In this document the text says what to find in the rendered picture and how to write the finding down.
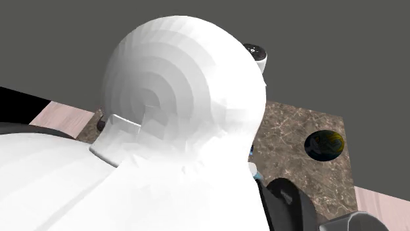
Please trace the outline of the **dark ball with colourful pattern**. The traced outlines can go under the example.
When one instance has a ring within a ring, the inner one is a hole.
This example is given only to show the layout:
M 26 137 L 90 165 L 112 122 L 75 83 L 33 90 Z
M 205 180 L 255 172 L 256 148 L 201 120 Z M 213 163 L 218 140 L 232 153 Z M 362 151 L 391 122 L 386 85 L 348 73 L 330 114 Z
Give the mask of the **dark ball with colourful pattern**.
M 306 154 L 316 161 L 332 161 L 344 150 L 344 139 L 334 131 L 320 130 L 310 134 L 304 142 Z

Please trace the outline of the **white and blue object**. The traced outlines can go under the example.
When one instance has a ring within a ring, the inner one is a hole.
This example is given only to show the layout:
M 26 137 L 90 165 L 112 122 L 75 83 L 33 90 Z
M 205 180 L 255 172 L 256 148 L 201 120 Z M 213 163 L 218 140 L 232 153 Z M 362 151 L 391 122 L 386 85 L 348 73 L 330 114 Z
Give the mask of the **white and blue object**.
M 254 145 L 251 145 L 251 148 L 250 148 L 250 151 L 249 151 L 249 156 L 250 156 L 250 157 L 253 156 L 253 151 L 254 151 Z M 261 173 L 258 171 L 256 164 L 253 163 L 253 162 L 251 162 L 251 161 L 249 161 L 248 164 L 249 164 L 249 169 L 250 169 L 250 172 L 251 172 L 252 176 L 253 176 L 255 179 L 262 180 L 262 179 L 263 179 L 263 176 L 262 176 Z

